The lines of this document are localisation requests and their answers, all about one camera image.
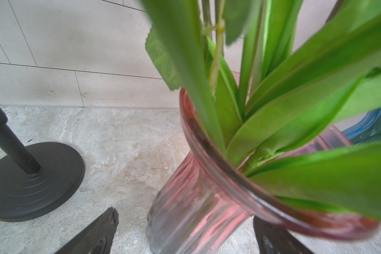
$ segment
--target tulip leaf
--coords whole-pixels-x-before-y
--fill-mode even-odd
[[[381,142],[273,160],[249,177],[277,196],[381,219]]]
[[[333,122],[381,108],[381,74],[364,79],[353,92]]]
[[[167,50],[158,39],[156,31],[153,28],[149,31],[147,40],[145,41],[145,49],[169,89],[171,91],[179,89],[183,83],[180,81],[178,72]]]
[[[381,15],[344,38],[339,47],[286,76],[282,82],[289,92],[260,107],[240,127],[227,148],[233,165],[239,166],[256,147],[300,114],[381,64]]]
[[[226,0],[223,18],[226,22],[226,44],[232,44],[243,32],[253,0]]]
[[[249,157],[242,172],[252,174],[263,160],[299,148],[314,139],[335,118],[361,80],[339,89],[266,139]]]
[[[195,105],[203,128],[224,152],[223,134],[205,73],[197,1],[142,0],[142,3]]]

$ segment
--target black metal pole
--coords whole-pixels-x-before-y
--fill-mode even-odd
[[[25,149],[21,141],[6,125],[7,117],[0,108],[0,148],[28,175],[38,173],[41,166]]]

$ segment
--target wall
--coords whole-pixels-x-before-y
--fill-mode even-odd
[[[336,0],[304,0],[297,49]],[[178,107],[144,42],[138,0],[0,0],[0,104],[101,108]],[[225,48],[239,71],[243,38]]]

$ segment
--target vase rim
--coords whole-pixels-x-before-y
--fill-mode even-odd
[[[203,170],[253,215],[298,233],[329,239],[366,239],[378,230],[379,221],[359,214],[324,214],[288,206],[241,174],[216,149],[201,128],[184,88],[179,93],[179,107],[186,140],[195,158],[205,164]]]

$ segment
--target plant stem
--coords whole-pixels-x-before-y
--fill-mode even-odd
[[[225,23],[223,16],[225,0],[220,1],[220,10],[219,16],[216,16],[216,20],[218,17],[218,23],[216,23],[216,50],[214,52],[214,58],[212,65],[210,67],[209,74],[209,86],[214,96],[217,86],[217,77],[218,77],[218,69],[220,67],[220,55],[223,51],[223,43],[224,43],[224,31],[225,31]]]
[[[221,0],[214,0],[214,17],[215,17],[215,23],[216,23],[216,25],[218,25],[219,20],[223,16],[223,12],[220,14],[220,6],[221,6]],[[219,45],[219,42],[220,41],[218,39],[218,29],[216,28],[216,45],[217,46]],[[221,42],[221,48],[222,48],[221,49],[221,53],[222,53],[222,55],[224,55],[224,52],[223,52],[223,43],[224,42]]]
[[[204,28],[212,27],[212,19],[210,17],[210,2],[209,0],[202,0],[202,13],[203,13],[203,26]],[[207,34],[212,38],[212,30]]]

